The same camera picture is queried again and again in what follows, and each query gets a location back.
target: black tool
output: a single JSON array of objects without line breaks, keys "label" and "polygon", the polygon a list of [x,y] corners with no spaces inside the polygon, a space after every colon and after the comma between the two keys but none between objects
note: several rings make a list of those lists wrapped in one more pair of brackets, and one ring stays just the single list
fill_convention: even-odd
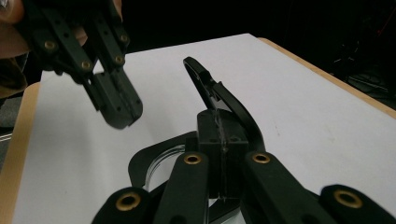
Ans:
[{"label": "black tool", "polygon": [[[218,224],[239,211],[254,224],[396,223],[356,189],[335,184],[319,196],[305,189],[266,152],[253,117],[221,82],[193,58],[183,62],[207,107],[197,116],[198,130],[133,155],[132,186],[112,194],[93,224]],[[179,156],[169,179],[149,191],[155,168],[173,155]],[[216,201],[208,206],[209,199]]]},{"label": "black tool", "polygon": [[[24,17],[15,25],[43,70],[63,72],[84,86],[96,110],[114,128],[132,125],[142,102],[123,66],[130,38],[111,0],[22,0]],[[73,29],[83,27],[81,46]],[[100,61],[104,72],[94,74]]]}]

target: skin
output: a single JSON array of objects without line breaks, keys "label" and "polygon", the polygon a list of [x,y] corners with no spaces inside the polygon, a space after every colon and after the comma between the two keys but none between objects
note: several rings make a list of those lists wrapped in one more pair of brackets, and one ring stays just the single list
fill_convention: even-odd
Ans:
[{"label": "skin", "polygon": [[[116,10],[121,16],[121,0],[113,0]],[[0,59],[12,58],[29,51],[29,47],[13,24],[23,18],[23,4],[21,0],[8,0],[7,10],[0,10]],[[82,45],[87,36],[82,28],[74,31],[76,39]]]}]

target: white tabletop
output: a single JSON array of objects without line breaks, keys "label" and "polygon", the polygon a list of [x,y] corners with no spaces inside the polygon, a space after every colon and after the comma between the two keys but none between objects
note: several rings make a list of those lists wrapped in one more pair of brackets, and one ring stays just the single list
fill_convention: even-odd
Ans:
[{"label": "white tabletop", "polygon": [[[144,112],[121,131],[69,75],[44,73],[13,223],[91,223],[112,193],[131,186],[138,150],[195,131],[205,105],[183,66],[188,56],[241,101],[266,149],[303,186],[347,185],[396,215],[396,120],[244,34],[128,54]],[[160,168],[158,183],[172,164]]]}]

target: table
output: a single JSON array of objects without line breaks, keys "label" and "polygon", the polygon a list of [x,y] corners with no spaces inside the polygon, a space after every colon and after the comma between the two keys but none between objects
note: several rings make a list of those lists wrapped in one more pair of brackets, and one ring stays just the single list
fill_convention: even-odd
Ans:
[{"label": "table", "polygon": [[[136,151],[194,131],[205,105],[182,64],[188,56],[244,104],[267,150],[303,186],[319,193],[347,185],[396,215],[396,112],[243,34],[128,54],[124,68],[144,112],[122,131],[105,123],[71,77],[44,73],[23,96],[0,175],[1,222],[89,223],[110,194],[130,186]],[[157,184],[172,162],[160,168]],[[227,223],[244,222],[238,215]]]}]

